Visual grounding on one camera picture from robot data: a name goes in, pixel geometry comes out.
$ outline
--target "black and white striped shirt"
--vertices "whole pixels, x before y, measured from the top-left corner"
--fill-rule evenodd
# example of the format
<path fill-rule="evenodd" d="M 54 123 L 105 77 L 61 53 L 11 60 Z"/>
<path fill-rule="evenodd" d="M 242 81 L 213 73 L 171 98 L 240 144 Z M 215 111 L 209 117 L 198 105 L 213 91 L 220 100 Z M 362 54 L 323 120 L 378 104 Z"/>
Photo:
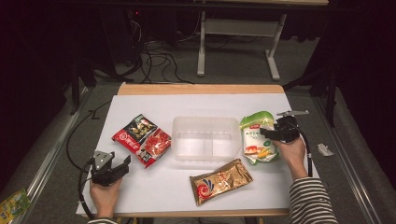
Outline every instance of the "black and white striped shirt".
<path fill-rule="evenodd" d="M 297 179 L 290 187 L 290 222 L 338 223 L 322 182 L 313 177 Z"/>

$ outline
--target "table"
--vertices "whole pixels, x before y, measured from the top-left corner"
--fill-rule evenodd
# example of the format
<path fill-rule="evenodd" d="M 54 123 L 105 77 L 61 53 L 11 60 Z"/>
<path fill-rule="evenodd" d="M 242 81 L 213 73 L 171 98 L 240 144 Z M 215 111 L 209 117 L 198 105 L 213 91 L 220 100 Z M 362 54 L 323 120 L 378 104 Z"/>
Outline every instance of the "table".
<path fill-rule="evenodd" d="M 122 85 L 114 96 L 96 150 L 115 151 L 113 166 L 131 155 L 111 136 L 138 114 L 172 133 L 175 116 L 222 116 L 240 120 L 260 110 L 272 114 L 290 110 L 282 87 L 277 85 Z M 189 176 L 212 172 L 221 163 L 176 161 L 170 148 L 145 169 L 132 156 L 130 173 L 123 178 L 116 217 L 220 217 L 285 216 L 289 212 L 290 171 L 282 160 L 251 165 L 241 158 L 253 182 L 196 206 Z M 314 166 L 314 176 L 318 176 Z M 89 195 L 89 186 L 83 190 Z M 86 196 L 90 210 L 96 210 Z M 77 214 L 84 215 L 81 206 Z"/>
<path fill-rule="evenodd" d="M 308 5 L 327 6 L 328 0 L 211 0 L 205 2 L 240 2 L 247 4 L 281 4 L 281 5 Z M 265 50 L 265 57 L 270 68 L 273 81 L 279 81 L 280 76 L 276 68 L 274 54 L 283 26 L 285 25 L 287 14 L 283 13 L 278 21 L 240 21 L 226 19 L 207 19 L 205 11 L 201 12 L 201 41 L 198 54 L 197 76 L 205 75 L 205 35 L 250 35 L 272 37 L 271 46 Z"/>

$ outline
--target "gray carpet floor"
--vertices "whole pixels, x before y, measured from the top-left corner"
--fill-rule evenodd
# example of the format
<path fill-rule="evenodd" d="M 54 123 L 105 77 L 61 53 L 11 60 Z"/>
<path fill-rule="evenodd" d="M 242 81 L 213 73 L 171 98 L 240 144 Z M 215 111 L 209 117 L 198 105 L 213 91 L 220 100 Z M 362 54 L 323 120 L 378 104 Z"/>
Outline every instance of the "gray carpet floor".
<path fill-rule="evenodd" d="M 233 37 L 225 44 L 225 40 L 214 38 L 208 41 L 206 50 L 206 72 L 204 77 L 196 76 L 196 63 L 198 58 L 198 45 L 196 38 L 183 42 L 177 47 L 166 44 L 153 43 L 148 46 L 150 54 L 156 52 L 172 53 L 177 62 L 164 69 L 163 56 L 152 59 L 153 66 L 149 79 L 152 82 L 178 81 L 175 74 L 181 79 L 193 83 L 207 84 L 286 84 L 302 75 L 306 64 L 314 50 L 317 41 L 297 42 L 295 39 L 280 41 L 276 51 L 276 65 L 281 76 L 279 82 L 271 80 L 269 68 L 263 56 L 263 46 L 268 44 L 268 39 L 252 41 L 251 37 Z M 145 72 L 149 70 L 147 55 L 144 58 Z M 128 69 L 119 65 L 120 72 Z M 133 75 L 136 83 L 145 77 L 142 71 Z M 89 114 L 89 110 L 111 100 L 117 94 L 120 83 L 98 72 L 98 85 L 85 93 L 86 101 L 74 116 L 79 124 Z M 323 111 L 318 102 L 322 99 L 312 98 L 306 91 L 307 87 L 295 88 L 288 91 L 291 108 L 294 110 L 309 110 L 309 116 L 300 116 L 298 121 L 301 129 L 307 135 L 310 146 L 313 148 L 313 160 L 317 166 L 322 181 L 332 199 L 335 215 L 340 223 L 396 223 L 393 213 L 396 208 L 396 194 L 386 176 L 379 168 L 370 149 L 361 137 L 359 129 L 350 116 L 342 93 L 337 91 L 336 106 L 334 110 L 335 128 L 329 128 L 323 118 Z M 28 155 L 24 158 L 17 172 L 7 184 L 0 195 L 4 200 L 13 191 L 20 188 L 28 189 L 40 171 L 41 164 L 51 151 L 59 147 L 60 153 L 52 168 L 46 170 L 48 179 L 43 180 L 41 188 L 37 190 L 33 207 L 21 220 L 25 223 L 86 223 L 87 218 L 76 215 L 78 206 L 78 170 L 69 162 L 66 155 L 66 143 L 57 142 L 62 139 L 64 132 L 70 128 L 71 116 L 69 115 L 73 103 L 69 100 L 64 109 L 53 120 L 51 125 L 36 141 Z M 97 111 L 95 116 L 99 119 L 84 120 L 73 134 L 68 144 L 73 161 L 82 165 L 93 153 L 103 125 L 109 104 Z M 316 145 L 322 143 L 335 152 L 336 155 L 323 157 Z M 352 167 L 345 167 L 343 161 L 348 160 Z M 353 188 L 356 179 L 350 178 L 350 173 L 356 175 L 360 181 L 358 191 Z M 364 204 L 359 199 L 357 192 L 368 195 L 369 204 L 374 208 L 367 215 Z M 265 217 L 264 223 L 289 223 L 287 217 Z"/>

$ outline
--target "white tabletop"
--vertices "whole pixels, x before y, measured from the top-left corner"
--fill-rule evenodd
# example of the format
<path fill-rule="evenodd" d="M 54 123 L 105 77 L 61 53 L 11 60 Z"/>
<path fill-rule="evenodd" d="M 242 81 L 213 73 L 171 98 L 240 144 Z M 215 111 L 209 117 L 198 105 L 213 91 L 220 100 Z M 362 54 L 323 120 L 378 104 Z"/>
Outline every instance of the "white tabletop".
<path fill-rule="evenodd" d="M 291 110 L 285 93 L 167 94 L 114 96 L 97 149 L 115 152 L 113 167 L 132 153 L 111 137 L 134 117 L 143 114 L 166 133 L 172 133 L 177 116 L 229 117 L 241 120 L 258 111 L 276 113 Z M 210 173 L 224 163 L 192 164 L 176 161 L 172 147 L 145 169 L 132 155 L 130 173 L 120 187 L 115 208 L 118 217 L 210 217 L 286 215 L 289 212 L 290 171 L 281 160 L 251 165 L 240 150 L 241 158 L 253 182 L 226 192 L 201 206 L 195 204 L 191 175 Z M 318 176 L 315 166 L 314 176 Z M 89 184 L 83 190 L 90 210 L 96 209 L 89 197 Z M 84 215 L 79 205 L 77 214 Z"/>

